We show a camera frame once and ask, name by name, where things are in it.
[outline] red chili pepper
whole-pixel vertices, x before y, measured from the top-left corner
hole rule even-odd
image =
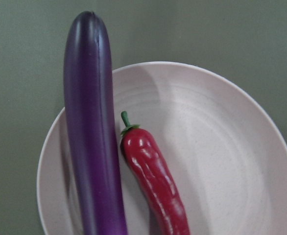
[[[131,125],[127,112],[121,117],[121,151],[136,176],[163,235],[190,235],[184,205],[153,136],[139,125]]]

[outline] green calyx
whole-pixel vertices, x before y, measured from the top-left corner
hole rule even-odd
[[[120,133],[122,136],[124,136],[127,132],[128,132],[128,130],[130,130],[130,129],[135,129],[135,128],[139,128],[139,125],[138,124],[130,124],[129,123],[129,120],[128,120],[128,116],[127,116],[127,112],[126,111],[123,111],[121,114],[120,114],[120,116],[122,117],[122,120],[123,120],[123,122],[124,122],[124,124],[125,124],[125,128],[124,128],[124,130],[122,130],[122,132]]]

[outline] round plate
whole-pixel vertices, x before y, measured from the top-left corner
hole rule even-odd
[[[128,111],[155,137],[177,184],[192,235],[287,235],[287,146],[243,90],[207,70],[147,62],[113,72],[117,138]],[[129,235],[159,235],[120,155]],[[39,161],[37,196],[47,235],[83,235],[64,109]]]

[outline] gray table surface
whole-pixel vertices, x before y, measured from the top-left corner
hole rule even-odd
[[[80,12],[104,20],[113,68],[175,61],[248,92],[287,143],[287,0],[0,0],[0,235],[43,235],[36,173],[63,102],[63,55]]]

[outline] eggplant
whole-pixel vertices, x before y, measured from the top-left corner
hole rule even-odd
[[[93,12],[79,14],[68,34],[64,102],[84,234],[126,235],[110,44]]]

